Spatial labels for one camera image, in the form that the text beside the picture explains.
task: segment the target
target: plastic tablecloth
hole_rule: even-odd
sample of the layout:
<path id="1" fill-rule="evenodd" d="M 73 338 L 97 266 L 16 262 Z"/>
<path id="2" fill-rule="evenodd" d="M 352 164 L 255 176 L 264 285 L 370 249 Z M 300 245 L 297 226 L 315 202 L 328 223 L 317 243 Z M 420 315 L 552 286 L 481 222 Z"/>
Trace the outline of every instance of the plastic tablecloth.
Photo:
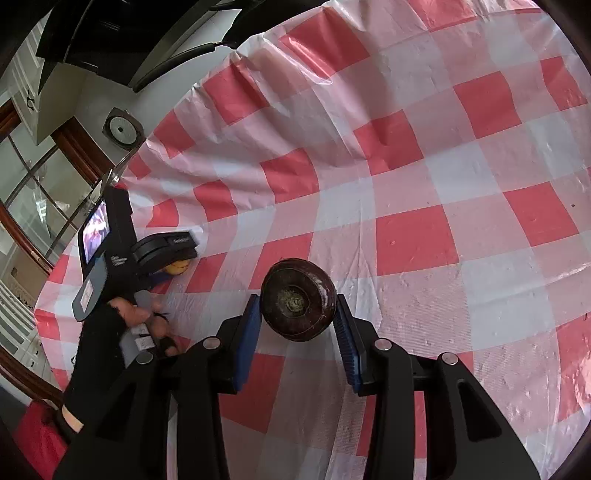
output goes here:
<path id="1" fill-rule="evenodd" d="M 139 238 L 199 241 L 157 291 L 185 346 L 242 312 L 271 264 L 308 258 L 381 336 L 457 352 L 546 479 L 591 418 L 589 98 L 529 0 L 332 1 L 195 85 L 121 186 Z M 35 311 L 62 387 L 81 283 L 74 241 Z M 362 477 L 374 400 L 348 387 L 332 328 L 290 343 L 263 324 L 245 389 L 220 404 L 234 480 Z"/>

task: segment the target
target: finger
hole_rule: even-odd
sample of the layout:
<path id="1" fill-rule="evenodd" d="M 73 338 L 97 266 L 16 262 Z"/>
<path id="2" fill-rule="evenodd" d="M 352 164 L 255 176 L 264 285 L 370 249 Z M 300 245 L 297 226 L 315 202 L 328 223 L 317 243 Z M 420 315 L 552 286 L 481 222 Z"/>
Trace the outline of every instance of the finger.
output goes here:
<path id="1" fill-rule="evenodd" d="M 150 334 L 152 334 L 152 337 L 156 339 L 166 337 L 170 332 L 170 325 L 166 319 L 160 315 L 154 315 L 146 325 L 148 325 L 148 330 L 150 331 Z"/>
<path id="2" fill-rule="evenodd" d="M 160 340 L 160 348 L 164 350 L 166 356 L 174 356 L 180 353 L 177 342 L 172 337 L 165 337 Z"/>
<path id="3" fill-rule="evenodd" d="M 137 305 L 132 305 L 121 297 L 114 298 L 109 302 L 109 305 L 119 312 L 119 315 L 128 327 L 134 327 L 140 323 L 144 323 L 152 315 L 148 310 Z"/>
<path id="4" fill-rule="evenodd" d="M 169 346 L 165 351 L 164 355 L 166 356 L 176 356 L 179 354 L 178 347 Z"/>
<path id="5" fill-rule="evenodd" d="M 164 304 L 162 303 L 162 301 L 160 299 L 152 299 L 152 310 L 154 312 L 162 313 L 163 308 L 164 308 Z"/>

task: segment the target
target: blue gripper pad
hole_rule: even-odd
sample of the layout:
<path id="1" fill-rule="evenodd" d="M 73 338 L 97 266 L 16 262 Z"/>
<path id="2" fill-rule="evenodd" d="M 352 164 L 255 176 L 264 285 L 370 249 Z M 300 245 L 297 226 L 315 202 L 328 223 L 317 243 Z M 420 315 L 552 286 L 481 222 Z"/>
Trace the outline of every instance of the blue gripper pad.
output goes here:
<path id="1" fill-rule="evenodd" d="M 233 386 L 236 392 L 239 392 L 248 380 L 252 357 L 255 354 L 256 343 L 261 331 L 261 298 L 258 295 L 254 297 L 254 301 L 249 301 L 247 310 L 242 317 L 242 321 L 246 321 L 246 325 L 235 355 Z"/>
<path id="2" fill-rule="evenodd" d="M 339 343 L 340 357 L 343 360 L 343 368 L 347 376 L 347 382 L 355 393 L 361 388 L 361 369 L 359 362 L 359 352 L 353 340 L 350 321 L 355 321 L 350 315 L 347 316 L 343 311 L 340 302 L 337 302 L 333 325 L 335 327 L 336 339 Z"/>

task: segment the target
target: white cabinet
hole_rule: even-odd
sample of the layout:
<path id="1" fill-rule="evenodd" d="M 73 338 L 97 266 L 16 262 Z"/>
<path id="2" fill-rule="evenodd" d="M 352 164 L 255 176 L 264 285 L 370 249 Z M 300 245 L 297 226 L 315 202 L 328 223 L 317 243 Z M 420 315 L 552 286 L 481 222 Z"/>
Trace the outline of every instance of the white cabinet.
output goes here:
<path id="1" fill-rule="evenodd" d="M 58 63 L 39 93 L 45 61 L 35 53 L 44 25 L 35 25 L 8 68 L 12 103 L 37 145 L 74 115 L 86 78 L 85 70 Z"/>

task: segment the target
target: wrist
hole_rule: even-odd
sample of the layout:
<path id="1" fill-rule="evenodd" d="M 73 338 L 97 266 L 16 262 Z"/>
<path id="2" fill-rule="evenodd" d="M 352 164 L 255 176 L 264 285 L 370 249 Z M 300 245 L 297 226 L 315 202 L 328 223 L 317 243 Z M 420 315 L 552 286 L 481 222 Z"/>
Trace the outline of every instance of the wrist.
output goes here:
<path id="1" fill-rule="evenodd" d="M 61 407 L 61 416 L 64 418 L 68 426 L 76 433 L 79 433 L 84 426 L 84 424 L 78 420 L 65 405 Z"/>

